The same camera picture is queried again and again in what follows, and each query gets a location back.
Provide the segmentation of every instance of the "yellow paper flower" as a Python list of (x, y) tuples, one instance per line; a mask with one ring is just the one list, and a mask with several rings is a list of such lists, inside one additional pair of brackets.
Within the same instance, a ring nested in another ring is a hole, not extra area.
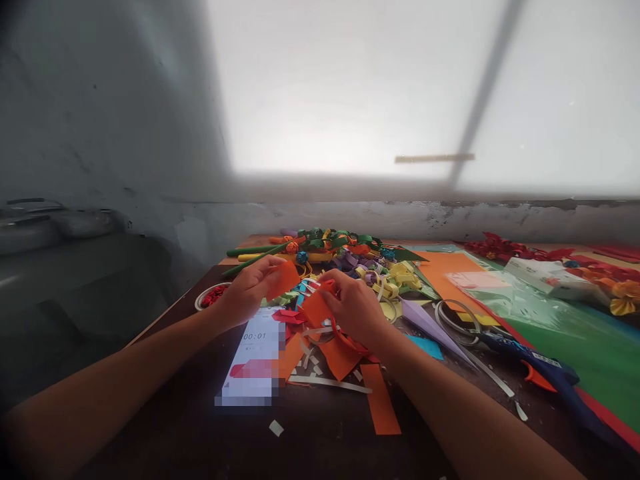
[(611, 293), (618, 297), (611, 300), (609, 308), (612, 314), (620, 317), (638, 310), (638, 305), (640, 305), (640, 283), (632, 280), (616, 283), (612, 286)]

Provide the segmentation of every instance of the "person's right hand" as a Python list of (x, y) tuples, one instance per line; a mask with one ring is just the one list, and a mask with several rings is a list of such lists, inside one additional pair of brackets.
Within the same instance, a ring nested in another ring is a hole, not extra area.
[(340, 270), (324, 273), (318, 281), (334, 280), (338, 298), (330, 292), (320, 290), (329, 310), (340, 328), (354, 340), (369, 346), (376, 327), (388, 325), (375, 292), (362, 280), (352, 279)]

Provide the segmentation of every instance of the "purple paper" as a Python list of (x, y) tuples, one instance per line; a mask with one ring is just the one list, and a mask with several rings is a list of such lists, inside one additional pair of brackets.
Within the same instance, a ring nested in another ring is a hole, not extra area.
[(469, 360), (468, 356), (462, 351), (460, 346), (450, 336), (447, 335), (440, 325), (422, 308), (421, 305), (408, 300), (402, 300), (402, 316), (409, 320), (412, 324), (436, 340), (440, 345), (448, 348), (451, 352), (458, 355), (462, 360), (466, 361), (472, 367), (476, 366)]

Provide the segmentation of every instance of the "hand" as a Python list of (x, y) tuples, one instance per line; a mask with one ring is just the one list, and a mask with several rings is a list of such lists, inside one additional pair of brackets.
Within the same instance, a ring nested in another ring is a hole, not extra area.
[(211, 311), (224, 330), (247, 322), (260, 308), (269, 288), (278, 282), (280, 274), (267, 275), (268, 272), (285, 262), (280, 257), (267, 255), (244, 268), (218, 301), (204, 311)]
[(334, 280), (338, 298), (325, 290), (320, 290), (320, 293), (336, 323), (356, 341), (371, 347), (372, 335), (377, 334), (375, 328), (389, 324), (373, 290), (364, 281), (352, 279), (335, 269), (329, 270), (318, 280)]

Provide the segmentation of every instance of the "orange paper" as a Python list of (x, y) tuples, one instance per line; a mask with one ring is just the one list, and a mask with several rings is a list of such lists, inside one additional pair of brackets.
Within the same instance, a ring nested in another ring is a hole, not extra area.
[(324, 298), (320, 295), (320, 289), (308, 296), (302, 305), (298, 307), (298, 310), (302, 310), (309, 323), (313, 325), (313, 328), (322, 327), (322, 322), (332, 315)]
[(389, 392), (385, 385), (385, 380), (380, 373), (380, 366), (377, 364), (360, 365), (362, 378), (365, 381), (365, 387), (373, 390), (367, 395), (369, 399), (369, 408), (371, 409), (371, 418), (373, 418), (373, 426), (376, 435), (400, 435), (400, 425), (395, 417)]
[[(303, 341), (306, 346), (309, 346), (306, 339), (303, 339)], [(289, 340), (285, 350), (278, 355), (278, 378), (288, 379), (303, 354), (302, 345), (300, 345), (300, 334), (296, 333)]]
[(327, 359), (331, 373), (338, 381), (342, 381), (362, 358), (358, 352), (336, 338), (319, 346)]
[[(428, 263), (420, 265), (420, 271), (432, 284), (433, 288), (443, 299), (458, 300), (464, 303), (474, 313), (486, 315), (486, 312), (476, 305), (466, 293), (452, 284), (445, 276), (447, 273), (458, 272), (484, 272), (484, 268), (471, 260), (463, 252), (443, 253), (443, 252), (416, 252)], [(447, 304), (452, 310), (464, 312), (465, 310), (455, 303)]]
[(282, 263), (270, 270), (268, 275), (278, 275), (278, 282), (271, 286), (266, 294), (267, 301), (271, 301), (276, 297), (279, 297), (285, 292), (288, 292), (300, 283), (300, 275), (296, 270), (292, 261)]

